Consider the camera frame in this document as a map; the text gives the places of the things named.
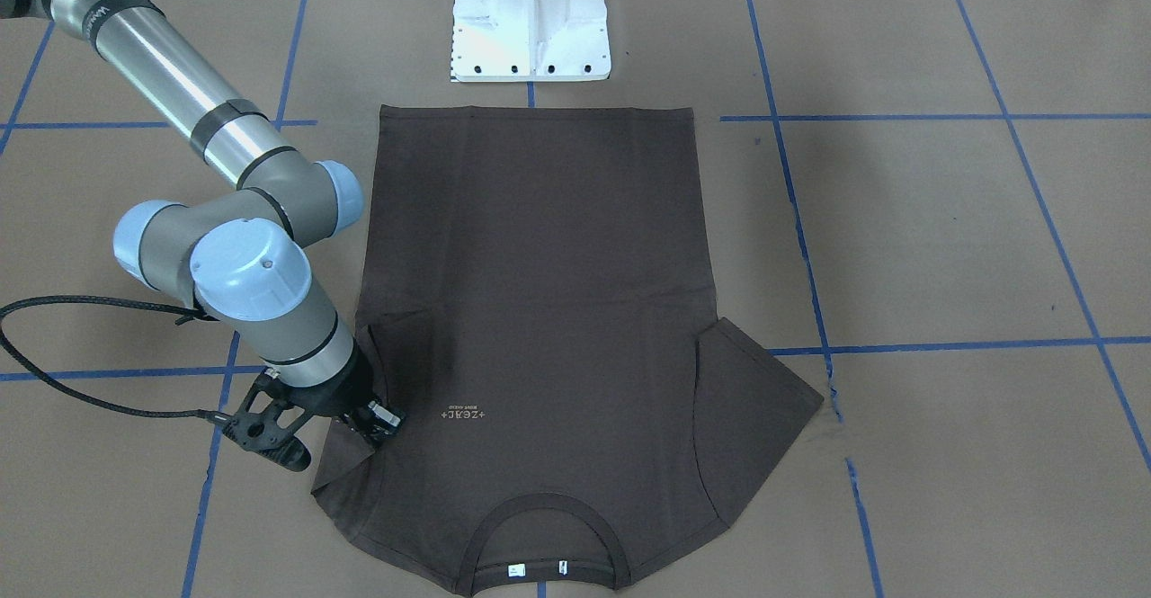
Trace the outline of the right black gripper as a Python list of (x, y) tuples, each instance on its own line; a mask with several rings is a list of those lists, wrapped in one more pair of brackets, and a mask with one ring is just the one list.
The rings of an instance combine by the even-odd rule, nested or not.
[(336, 419), (371, 448), (398, 434), (403, 423), (403, 414), (387, 408), (375, 392), (369, 359), (361, 348), (353, 348), (349, 363), (333, 379), (312, 388), (292, 388), (280, 374), (264, 369), (239, 408), (224, 417), (224, 435), (288, 471), (303, 471), (311, 463), (311, 451), (297, 431), (312, 417)]

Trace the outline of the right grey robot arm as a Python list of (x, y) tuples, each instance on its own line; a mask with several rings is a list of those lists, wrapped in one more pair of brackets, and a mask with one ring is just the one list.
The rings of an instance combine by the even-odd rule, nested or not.
[(153, 0), (3, 0), (3, 20), (44, 20), (84, 43), (183, 138), (221, 187), (209, 200), (136, 204), (112, 233), (120, 268), (165, 302), (46, 296), (3, 306), (110, 306), (230, 327), (258, 356), (238, 409), (145, 411), (69, 388), (3, 337), (3, 350), (49, 388), (116, 413), (201, 419), (238, 447), (288, 470), (311, 463), (299, 429), (327, 417), (376, 451), (401, 411), (374, 388), (369, 359), (321, 285), (306, 250), (361, 220), (361, 183), (312, 161), (262, 107), (195, 49)]

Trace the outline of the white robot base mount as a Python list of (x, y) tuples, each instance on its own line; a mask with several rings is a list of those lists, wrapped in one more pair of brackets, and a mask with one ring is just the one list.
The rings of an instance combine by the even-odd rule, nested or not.
[(608, 79), (607, 0), (453, 0), (450, 78), (458, 83)]

